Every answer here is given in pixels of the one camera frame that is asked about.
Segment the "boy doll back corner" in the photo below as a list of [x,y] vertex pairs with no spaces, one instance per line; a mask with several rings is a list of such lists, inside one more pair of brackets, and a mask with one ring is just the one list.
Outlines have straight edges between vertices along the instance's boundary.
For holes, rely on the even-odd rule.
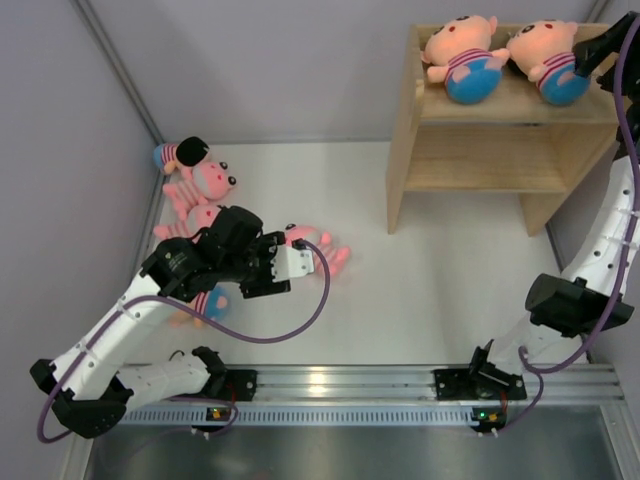
[[188,137],[179,143],[158,145],[152,154],[154,165],[164,175],[178,171],[183,177],[189,177],[197,165],[210,159],[209,146],[197,136]]

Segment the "pink striped plush lower left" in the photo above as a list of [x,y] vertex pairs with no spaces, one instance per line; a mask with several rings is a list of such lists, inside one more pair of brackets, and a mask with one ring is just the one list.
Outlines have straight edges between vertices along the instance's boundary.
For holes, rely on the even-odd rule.
[[184,220],[155,226],[153,234],[159,241],[176,237],[197,239],[199,232],[203,228],[211,227],[216,217],[224,209],[224,205],[216,204],[195,206]]

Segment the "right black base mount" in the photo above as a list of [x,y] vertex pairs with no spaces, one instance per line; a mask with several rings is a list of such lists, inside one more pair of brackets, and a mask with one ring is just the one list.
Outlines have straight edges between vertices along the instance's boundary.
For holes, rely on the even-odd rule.
[[439,401],[527,399],[521,376],[493,367],[474,372],[469,368],[437,369],[433,374]]

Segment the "pink striped plush upper left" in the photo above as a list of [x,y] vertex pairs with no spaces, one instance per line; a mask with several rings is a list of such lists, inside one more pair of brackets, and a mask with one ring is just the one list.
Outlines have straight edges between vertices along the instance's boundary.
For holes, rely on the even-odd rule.
[[190,178],[164,185],[163,194],[177,217],[185,220],[194,207],[223,199],[237,185],[227,170],[224,162],[205,161],[191,170]]

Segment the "boy doll near left base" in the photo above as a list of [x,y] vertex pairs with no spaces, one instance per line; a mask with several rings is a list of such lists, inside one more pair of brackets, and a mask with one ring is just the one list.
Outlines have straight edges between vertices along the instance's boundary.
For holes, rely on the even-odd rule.
[[[216,286],[213,290],[198,294],[188,307],[206,318],[222,322],[230,310],[230,300],[226,290],[221,286]],[[183,327],[191,325],[195,328],[202,328],[204,323],[197,317],[187,314],[182,310],[177,310],[169,319],[171,327]]]

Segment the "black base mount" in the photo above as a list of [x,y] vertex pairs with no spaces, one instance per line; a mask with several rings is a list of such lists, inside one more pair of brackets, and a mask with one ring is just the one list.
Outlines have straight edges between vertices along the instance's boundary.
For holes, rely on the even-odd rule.
[[231,369],[212,374],[200,395],[227,402],[251,402],[257,390],[258,372],[250,369]]
[[493,367],[474,372],[469,368],[437,369],[433,374],[439,401],[527,399],[521,376]]

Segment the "boy doll shelved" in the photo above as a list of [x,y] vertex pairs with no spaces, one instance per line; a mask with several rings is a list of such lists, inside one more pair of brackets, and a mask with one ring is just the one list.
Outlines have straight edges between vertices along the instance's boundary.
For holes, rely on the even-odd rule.
[[510,59],[507,48],[491,49],[498,19],[461,16],[434,31],[421,52],[430,84],[442,84],[463,105],[487,99],[498,87]]
[[577,31],[576,22],[540,20],[522,27],[506,45],[510,61],[554,106],[574,103],[590,86],[589,77],[575,73],[572,48]]

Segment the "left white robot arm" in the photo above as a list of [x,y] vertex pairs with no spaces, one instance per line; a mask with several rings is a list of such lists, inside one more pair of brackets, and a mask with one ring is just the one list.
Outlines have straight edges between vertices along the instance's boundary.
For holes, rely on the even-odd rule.
[[129,368],[129,355],[172,314],[220,282],[239,285],[246,298],[290,289],[278,280],[276,258],[286,251],[282,231],[265,233],[262,221],[239,207],[222,208],[196,234],[161,241],[127,290],[74,347],[40,359],[30,374],[47,399],[37,422],[38,439],[48,413],[69,433],[87,439],[113,428],[130,410],[187,395],[215,399],[226,386],[218,353],[199,347],[176,362]]

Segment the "wooden two-tier shelf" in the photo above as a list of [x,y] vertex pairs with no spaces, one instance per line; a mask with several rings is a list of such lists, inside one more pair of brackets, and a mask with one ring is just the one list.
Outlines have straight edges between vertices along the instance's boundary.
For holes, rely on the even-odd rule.
[[395,231],[409,191],[495,191],[518,194],[534,236],[613,145],[613,97],[592,83],[574,104],[554,107],[506,71],[487,100],[456,104],[428,83],[420,58],[435,29],[408,30],[386,173],[387,229]]

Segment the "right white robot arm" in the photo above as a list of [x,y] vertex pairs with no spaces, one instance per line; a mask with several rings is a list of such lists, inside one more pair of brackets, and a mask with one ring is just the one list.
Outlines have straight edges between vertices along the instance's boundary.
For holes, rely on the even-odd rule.
[[466,382],[480,397],[516,386],[523,371],[566,368],[601,332],[625,324],[634,311],[623,296],[639,250],[638,13],[631,11],[604,33],[578,43],[573,53],[580,78],[617,54],[597,82],[614,98],[620,147],[603,203],[573,261],[558,276],[539,275],[527,294],[525,317],[474,352]]

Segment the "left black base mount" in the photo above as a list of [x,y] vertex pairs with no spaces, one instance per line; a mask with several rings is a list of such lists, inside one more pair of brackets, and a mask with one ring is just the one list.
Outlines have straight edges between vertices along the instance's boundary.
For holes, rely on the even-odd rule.
[[231,369],[212,374],[200,395],[227,402],[251,402],[257,390],[258,372],[250,369]]

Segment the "pink striped plush centre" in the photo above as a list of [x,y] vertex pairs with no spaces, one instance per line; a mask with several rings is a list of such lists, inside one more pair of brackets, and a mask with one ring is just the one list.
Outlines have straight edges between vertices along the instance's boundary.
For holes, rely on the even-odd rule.
[[351,254],[349,247],[336,245],[329,232],[313,226],[288,224],[285,227],[285,236],[287,245],[291,245],[293,241],[298,239],[304,239],[314,244],[324,255],[331,277],[343,270]]

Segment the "pink striped plush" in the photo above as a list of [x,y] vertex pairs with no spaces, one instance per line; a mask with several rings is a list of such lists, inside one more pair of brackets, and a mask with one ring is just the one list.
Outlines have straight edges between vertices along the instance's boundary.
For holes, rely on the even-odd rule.
[[331,277],[343,270],[351,254],[349,247],[336,245],[329,232],[313,226],[288,224],[285,227],[285,236],[287,245],[291,245],[293,241],[298,239],[304,239],[314,244],[324,255]]
[[199,232],[203,228],[211,227],[216,217],[224,209],[224,205],[216,204],[195,206],[184,220],[155,226],[153,234],[159,241],[176,237],[197,239]]
[[194,207],[223,199],[237,185],[227,170],[224,162],[205,161],[191,170],[190,178],[164,185],[163,194],[177,217],[185,220]]

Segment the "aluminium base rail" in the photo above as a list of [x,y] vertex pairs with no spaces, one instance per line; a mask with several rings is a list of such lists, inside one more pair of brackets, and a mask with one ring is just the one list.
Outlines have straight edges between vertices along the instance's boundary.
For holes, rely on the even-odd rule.
[[538,381],[522,378],[526,400],[439,401],[433,372],[445,367],[265,366],[251,402],[165,400],[123,418],[125,425],[239,426],[462,426],[492,430],[521,409],[602,406],[624,400],[614,369],[578,364]]

